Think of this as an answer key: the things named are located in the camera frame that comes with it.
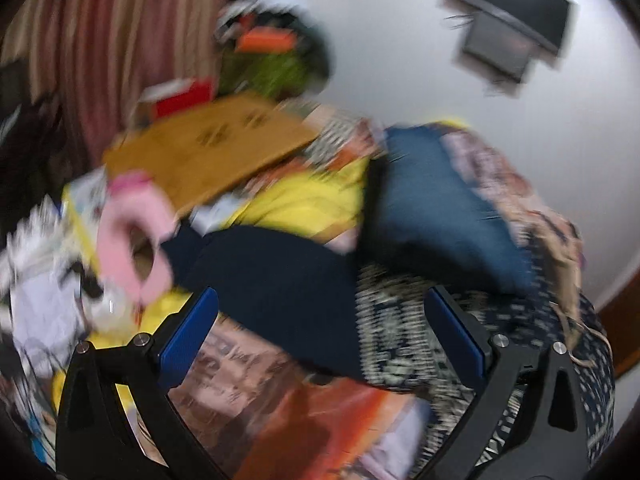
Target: white wall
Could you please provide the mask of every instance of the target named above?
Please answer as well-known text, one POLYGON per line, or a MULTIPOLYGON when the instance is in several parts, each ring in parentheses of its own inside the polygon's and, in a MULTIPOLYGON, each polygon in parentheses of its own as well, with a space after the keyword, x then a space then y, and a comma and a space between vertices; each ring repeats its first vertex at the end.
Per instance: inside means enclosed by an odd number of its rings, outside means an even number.
POLYGON ((563 59, 535 61, 517 96, 487 96, 455 62, 465 30, 447 28, 444 0, 307 1, 335 53, 322 100, 387 124, 465 120, 578 225, 591 300, 625 284, 640 254, 640 46, 609 0, 573 0, 563 59))
POLYGON ((640 397, 640 365, 616 381, 616 404, 613 409, 613 428, 617 433, 640 397))

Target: green object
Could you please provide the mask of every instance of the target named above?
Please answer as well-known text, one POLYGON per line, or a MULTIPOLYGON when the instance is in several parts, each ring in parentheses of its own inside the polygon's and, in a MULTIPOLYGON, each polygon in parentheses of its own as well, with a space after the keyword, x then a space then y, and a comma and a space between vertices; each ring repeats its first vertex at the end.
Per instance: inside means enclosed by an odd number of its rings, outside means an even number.
POLYGON ((220 71, 220 93, 253 90, 263 97, 279 99, 302 94, 308 69, 296 52, 246 54, 225 50, 220 71))

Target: blue gripper pad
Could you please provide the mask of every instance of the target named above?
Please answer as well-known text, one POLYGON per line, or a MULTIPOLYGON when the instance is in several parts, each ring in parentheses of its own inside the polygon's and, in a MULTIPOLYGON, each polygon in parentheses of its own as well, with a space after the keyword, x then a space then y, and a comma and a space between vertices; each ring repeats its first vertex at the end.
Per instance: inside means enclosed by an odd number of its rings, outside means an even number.
POLYGON ((206 288, 194 303, 190 300, 183 308, 190 305, 159 355, 158 386, 165 392, 182 383, 218 316, 218 295, 212 288, 206 288))
POLYGON ((491 361, 491 347, 484 327, 475 318, 467 319, 471 314, 464 312, 442 286, 427 291, 424 315, 460 382, 467 388, 482 391, 491 361))

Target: blue pillow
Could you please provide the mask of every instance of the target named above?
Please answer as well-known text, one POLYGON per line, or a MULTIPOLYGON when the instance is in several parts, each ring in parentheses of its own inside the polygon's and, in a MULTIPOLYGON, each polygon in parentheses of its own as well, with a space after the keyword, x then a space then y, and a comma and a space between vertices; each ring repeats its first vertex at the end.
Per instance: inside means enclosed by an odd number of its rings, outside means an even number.
POLYGON ((526 296, 531 262, 493 205, 452 167, 434 128, 390 128, 372 161, 361 251, 402 272, 465 289, 526 296))

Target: pink ring toy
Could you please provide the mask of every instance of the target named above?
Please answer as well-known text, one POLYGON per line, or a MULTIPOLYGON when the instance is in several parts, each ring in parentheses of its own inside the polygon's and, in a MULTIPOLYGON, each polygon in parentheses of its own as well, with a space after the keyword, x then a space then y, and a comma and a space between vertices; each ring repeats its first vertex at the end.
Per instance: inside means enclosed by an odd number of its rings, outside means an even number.
POLYGON ((173 285, 171 267, 159 246, 175 231, 175 211, 164 192, 140 172, 118 177, 109 190, 98 226, 100 276, 122 287, 135 304, 147 306, 173 285), (153 266, 144 282, 133 262, 132 226, 140 228, 154 248, 153 266))

